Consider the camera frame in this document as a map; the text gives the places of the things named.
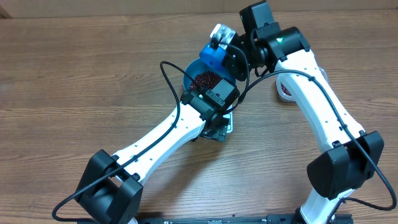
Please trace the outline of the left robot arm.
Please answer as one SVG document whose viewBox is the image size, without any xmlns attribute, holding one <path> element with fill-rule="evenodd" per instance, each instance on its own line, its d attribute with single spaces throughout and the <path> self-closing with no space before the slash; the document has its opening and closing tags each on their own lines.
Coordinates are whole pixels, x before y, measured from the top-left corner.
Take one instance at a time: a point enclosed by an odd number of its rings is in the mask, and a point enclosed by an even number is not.
<svg viewBox="0 0 398 224">
<path fill-rule="evenodd" d="M 136 223 L 143 186 L 179 147 L 198 137 L 223 142 L 231 120 L 224 111 L 238 97 L 236 83 L 222 79 L 212 89 L 186 90 L 172 113 L 143 138 L 109 155 L 94 154 L 75 199 L 95 223 Z"/>
</svg>

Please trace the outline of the blue plastic measuring scoop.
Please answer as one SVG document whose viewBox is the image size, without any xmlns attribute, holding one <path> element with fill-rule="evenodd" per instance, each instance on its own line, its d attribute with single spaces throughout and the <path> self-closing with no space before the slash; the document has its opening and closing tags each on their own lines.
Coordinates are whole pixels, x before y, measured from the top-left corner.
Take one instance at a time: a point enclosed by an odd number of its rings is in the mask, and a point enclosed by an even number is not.
<svg viewBox="0 0 398 224">
<path fill-rule="evenodd" d="M 201 50 L 199 56 L 203 63 L 214 72 L 221 73 L 224 77 L 229 75 L 227 69 L 223 65 L 223 60 L 227 56 L 227 51 L 225 51 L 225 49 L 221 47 L 214 48 L 210 43 L 207 43 Z"/>
</svg>

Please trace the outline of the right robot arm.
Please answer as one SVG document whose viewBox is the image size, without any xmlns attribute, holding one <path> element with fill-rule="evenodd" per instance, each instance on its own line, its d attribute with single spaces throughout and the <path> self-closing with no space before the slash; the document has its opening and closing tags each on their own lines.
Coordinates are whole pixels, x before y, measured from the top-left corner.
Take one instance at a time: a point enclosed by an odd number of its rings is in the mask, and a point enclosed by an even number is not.
<svg viewBox="0 0 398 224">
<path fill-rule="evenodd" d="M 317 64 L 308 40 L 296 27 L 281 29 L 269 4 L 261 1 L 239 13 L 244 34 L 218 24 L 200 56 L 207 65 L 245 81 L 266 67 L 279 93 L 290 92 L 316 136 L 320 156 L 307 166 L 312 191 L 293 223 L 331 223 L 339 206 L 380 172 L 381 135 L 367 133 L 340 103 Z"/>
</svg>

